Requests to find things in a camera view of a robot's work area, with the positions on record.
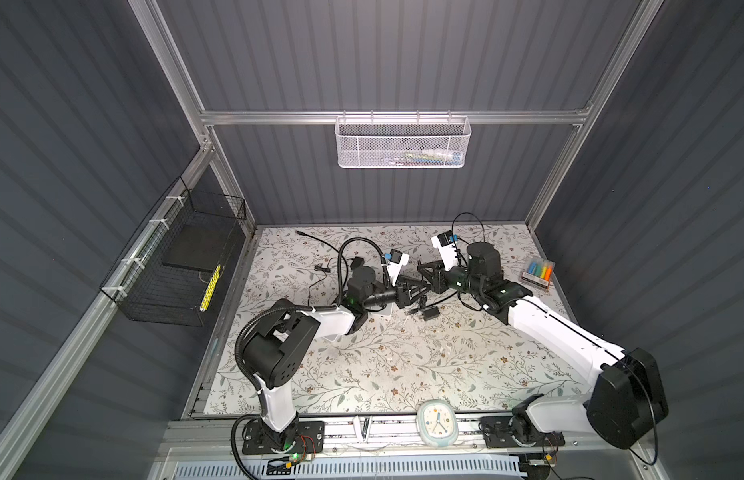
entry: black mounting plate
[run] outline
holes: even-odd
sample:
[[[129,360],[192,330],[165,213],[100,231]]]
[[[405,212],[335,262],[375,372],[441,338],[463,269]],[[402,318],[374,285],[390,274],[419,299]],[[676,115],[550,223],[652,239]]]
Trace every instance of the black mounting plate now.
[[[243,446],[241,453],[243,455],[267,455],[273,453],[272,448],[276,447],[271,439],[265,435],[262,428],[262,420],[252,420],[243,428]],[[312,438],[313,441],[307,440],[306,454],[321,453],[323,450],[324,422],[298,422],[297,438],[304,436]],[[296,446],[292,447],[289,453],[303,453],[303,443],[298,441]]]
[[[481,423],[483,426],[489,426],[484,428],[482,434],[484,436],[484,442],[486,442],[486,448],[516,448],[520,447],[518,443],[511,436],[511,431],[506,428],[511,420],[511,416],[487,416],[481,417]],[[539,442],[535,443],[534,447],[553,447],[563,446],[566,441],[564,435],[560,432],[552,432],[547,434],[548,440],[542,438]]]

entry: yellow marker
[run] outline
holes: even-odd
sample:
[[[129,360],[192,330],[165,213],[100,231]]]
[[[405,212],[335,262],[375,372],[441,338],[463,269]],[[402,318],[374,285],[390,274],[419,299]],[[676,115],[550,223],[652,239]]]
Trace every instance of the yellow marker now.
[[[201,302],[201,308],[199,308],[201,312],[206,312],[207,308],[209,308],[209,302],[212,302],[212,293],[214,293],[214,287],[217,285],[218,280],[220,280],[219,265],[217,265],[217,268],[214,269],[212,278],[209,280],[209,285],[207,285],[207,292],[204,293],[204,300]]]

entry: leaf pattern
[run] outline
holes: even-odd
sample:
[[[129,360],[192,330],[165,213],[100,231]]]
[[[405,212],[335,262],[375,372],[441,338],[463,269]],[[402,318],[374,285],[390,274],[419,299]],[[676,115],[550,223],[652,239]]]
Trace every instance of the leaf pattern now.
[[[419,277],[417,260],[439,258],[430,238],[448,229],[448,225],[300,228],[338,247],[351,236],[367,236],[383,251],[401,250],[411,256],[402,274],[414,277]],[[332,273],[310,289],[311,302],[330,304],[337,294],[337,254],[294,231],[278,227],[262,232],[205,414],[230,416],[260,408],[233,358],[236,336],[249,320],[280,298],[307,302],[309,285],[322,278],[314,273],[317,264],[328,265]],[[455,233],[467,241],[482,239],[480,226],[456,226]],[[538,254],[522,225],[487,225],[486,239],[500,252],[503,271],[511,280],[519,278],[529,256]],[[371,245],[354,242],[343,254],[348,259],[363,257],[382,276]],[[279,277],[272,274],[276,271]],[[555,286],[532,290],[566,314]],[[448,294],[431,293],[429,302]],[[411,412],[432,398],[443,398],[458,410],[511,408],[532,394],[563,396],[586,389],[566,362],[494,317],[465,309],[456,297],[439,309],[439,316],[425,322],[394,307],[391,316],[372,314],[361,330],[337,342],[314,340],[292,381],[297,409]]]

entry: gray wall panel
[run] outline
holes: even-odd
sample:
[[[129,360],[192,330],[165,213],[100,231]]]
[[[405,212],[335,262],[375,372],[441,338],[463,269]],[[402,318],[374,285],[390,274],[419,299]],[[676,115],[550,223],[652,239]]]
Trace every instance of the gray wall panel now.
[[[218,126],[259,224],[523,220],[571,127],[473,128],[465,166],[344,169],[329,126]]]
[[[209,110],[573,109],[637,1],[160,0]]]
[[[599,122],[540,242],[580,324],[659,362],[674,478],[744,477],[744,2],[666,1]]]
[[[0,433],[197,149],[126,2],[0,1]],[[117,316],[16,478],[144,476],[210,328]]]

